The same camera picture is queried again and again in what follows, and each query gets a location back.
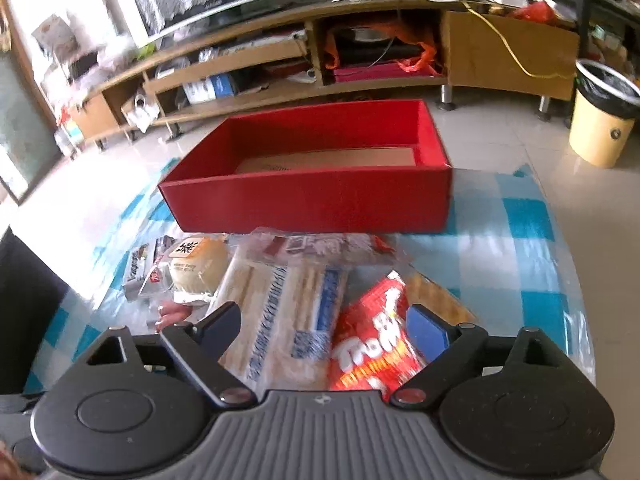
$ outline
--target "yellow trash can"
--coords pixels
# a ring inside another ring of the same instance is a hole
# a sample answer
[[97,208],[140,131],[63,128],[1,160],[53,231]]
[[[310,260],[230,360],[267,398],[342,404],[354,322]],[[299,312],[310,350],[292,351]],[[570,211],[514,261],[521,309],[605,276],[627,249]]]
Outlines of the yellow trash can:
[[594,166],[612,168],[640,113],[640,89],[621,73],[579,59],[569,144]]

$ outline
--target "red box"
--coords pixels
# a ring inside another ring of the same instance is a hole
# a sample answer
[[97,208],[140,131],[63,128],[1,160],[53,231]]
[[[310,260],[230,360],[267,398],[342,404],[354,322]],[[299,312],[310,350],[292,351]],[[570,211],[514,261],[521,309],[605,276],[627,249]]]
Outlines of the red box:
[[[414,160],[234,173],[248,158],[359,148],[410,148]],[[437,232],[447,221],[451,179],[426,105],[387,100],[226,119],[159,187],[185,232]]]

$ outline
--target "black chair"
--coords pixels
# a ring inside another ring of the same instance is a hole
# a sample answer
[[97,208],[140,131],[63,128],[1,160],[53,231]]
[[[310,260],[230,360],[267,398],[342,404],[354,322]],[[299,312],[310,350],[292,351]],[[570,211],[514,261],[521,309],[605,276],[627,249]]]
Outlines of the black chair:
[[0,395],[21,393],[69,286],[16,237],[0,240]]

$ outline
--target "cardboard box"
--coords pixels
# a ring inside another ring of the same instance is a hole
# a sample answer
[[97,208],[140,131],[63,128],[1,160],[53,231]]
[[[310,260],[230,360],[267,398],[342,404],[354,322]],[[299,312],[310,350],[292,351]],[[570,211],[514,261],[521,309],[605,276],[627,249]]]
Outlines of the cardboard box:
[[593,38],[593,43],[602,53],[604,63],[618,72],[625,73],[625,64],[628,52],[626,48],[619,45],[617,48],[610,48],[605,41],[599,38]]
[[229,118],[159,187],[185,232],[438,232],[451,180],[425,104],[390,100]]
[[236,95],[229,74],[212,75],[200,81],[185,83],[182,87],[191,105]]

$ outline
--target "plastic tablecloth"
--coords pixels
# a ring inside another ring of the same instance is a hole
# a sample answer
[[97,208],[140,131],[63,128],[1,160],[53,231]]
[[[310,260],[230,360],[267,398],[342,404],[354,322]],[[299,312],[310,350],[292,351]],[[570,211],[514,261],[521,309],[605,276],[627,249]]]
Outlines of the plastic tablecloth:
[[[145,308],[121,288],[129,250],[183,234],[157,188],[172,160],[120,215],[91,266],[92,298],[70,292],[54,315],[26,384],[49,389],[109,326],[148,332]],[[593,346],[574,262],[540,188],[523,167],[513,175],[454,170],[450,215],[440,234],[402,234],[413,266],[449,289],[492,335],[537,326],[595,378]]]

